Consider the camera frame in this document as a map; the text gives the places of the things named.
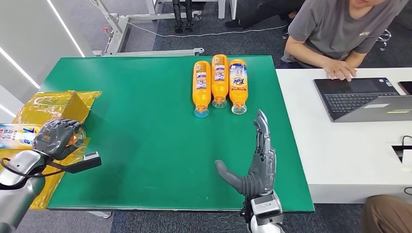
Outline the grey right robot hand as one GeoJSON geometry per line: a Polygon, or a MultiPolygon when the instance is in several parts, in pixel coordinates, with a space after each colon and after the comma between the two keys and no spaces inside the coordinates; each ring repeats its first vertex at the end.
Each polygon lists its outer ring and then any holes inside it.
{"type": "Polygon", "coordinates": [[[215,161],[219,176],[246,197],[271,194],[275,181],[275,150],[272,147],[268,119],[260,109],[257,111],[254,125],[256,126],[256,148],[246,176],[236,175],[227,169],[221,160],[215,161]]]}

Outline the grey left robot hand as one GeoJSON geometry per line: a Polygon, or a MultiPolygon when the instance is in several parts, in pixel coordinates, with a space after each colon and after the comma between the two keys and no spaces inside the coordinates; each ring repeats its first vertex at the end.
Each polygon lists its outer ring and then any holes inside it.
{"type": "Polygon", "coordinates": [[[55,160],[64,160],[80,147],[76,144],[70,145],[69,141],[83,129],[83,123],[74,119],[61,118],[48,121],[34,138],[33,150],[55,160]]]}

